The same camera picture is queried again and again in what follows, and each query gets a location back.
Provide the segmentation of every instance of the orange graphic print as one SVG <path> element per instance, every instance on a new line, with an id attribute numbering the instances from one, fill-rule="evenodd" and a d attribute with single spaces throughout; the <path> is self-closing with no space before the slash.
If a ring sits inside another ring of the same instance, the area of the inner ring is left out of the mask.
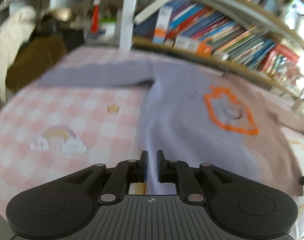
<path id="1" fill-rule="evenodd" d="M 212 89 L 212 94 L 204 94 L 203 99 L 207 107 L 208 115 L 212 122 L 217 125 L 218 127 L 228 130 L 228 131 L 233 131 L 237 133 L 243 133 L 246 135 L 257 135 L 260 133 L 259 129 L 257 128 L 254 119 L 253 119 L 253 114 L 250 110 L 250 108 L 243 102 L 239 101 L 237 99 L 237 96 L 234 95 L 229 88 L 224 88 L 224 87 L 215 87 L 215 86 L 210 86 Z M 241 106 L 245 113 L 246 116 L 244 118 L 247 118 L 247 122 L 250 124 L 251 129 L 244 129 L 241 127 L 229 125 L 229 124 L 224 124 L 220 120 L 218 120 L 217 116 L 215 115 L 215 112 L 213 110 L 213 105 L 211 100 L 212 99 L 220 99 L 223 96 L 226 96 L 229 100 L 229 103 L 231 105 L 238 105 Z"/>

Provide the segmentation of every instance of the star print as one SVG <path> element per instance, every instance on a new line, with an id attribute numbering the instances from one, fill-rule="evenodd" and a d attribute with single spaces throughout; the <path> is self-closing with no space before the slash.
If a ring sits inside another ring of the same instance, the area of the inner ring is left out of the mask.
<path id="1" fill-rule="evenodd" d="M 120 106 L 117 106 L 116 103 L 108 105 L 107 110 L 108 114 L 117 114 L 119 112 Z"/>

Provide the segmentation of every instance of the white cloud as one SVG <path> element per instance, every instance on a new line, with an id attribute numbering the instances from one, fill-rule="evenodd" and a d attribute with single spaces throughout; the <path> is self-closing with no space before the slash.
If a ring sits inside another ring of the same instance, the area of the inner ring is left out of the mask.
<path id="1" fill-rule="evenodd" d="M 33 143 L 30 144 L 29 149 L 36 151 L 48 151 L 50 149 L 50 144 L 47 138 L 39 136 Z"/>
<path id="2" fill-rule="evenodd" d="M 60 148 L 62 154 L 86 153 L 88 151 L 84 142 L 77 138 L 71 138 Z"/>

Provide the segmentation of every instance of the gold object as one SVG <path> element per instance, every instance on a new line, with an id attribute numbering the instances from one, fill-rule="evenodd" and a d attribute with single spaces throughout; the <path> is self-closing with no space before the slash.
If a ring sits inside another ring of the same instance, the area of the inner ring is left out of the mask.
<path id="1" fill-rule="evenodd" d="M 107 110 L 108 114 L 117 114 L 119 112 L 120 107 L 116 105 L 116 103 L 113 103 L 111 105 L 108 105 Z"/>
<path id="2" fill-rule="evenodd" d="M 64 7 L 55 8 L 48 15 L 61 22 L 72 22 L 76 17 L 72 9 Z"/>

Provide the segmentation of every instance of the silver screw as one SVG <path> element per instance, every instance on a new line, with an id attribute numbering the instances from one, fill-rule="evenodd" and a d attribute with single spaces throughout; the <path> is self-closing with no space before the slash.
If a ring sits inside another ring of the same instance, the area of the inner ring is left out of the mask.
<path id="1" fill-rule="evenodd" d="M 113 194 L 104 194 L 101 196 L 101 200 L 104 202 L 110 202 L 116 199 L 116 196 Z"/>
<path id="2" fill-rule="evenodd" d="M 204 198 L 202 195 L 200 194 L 191 194 L 187 197 L 190 201 L 193 201 L 193 202 L 199 202 L 199 201 L 202 201 Z"/>

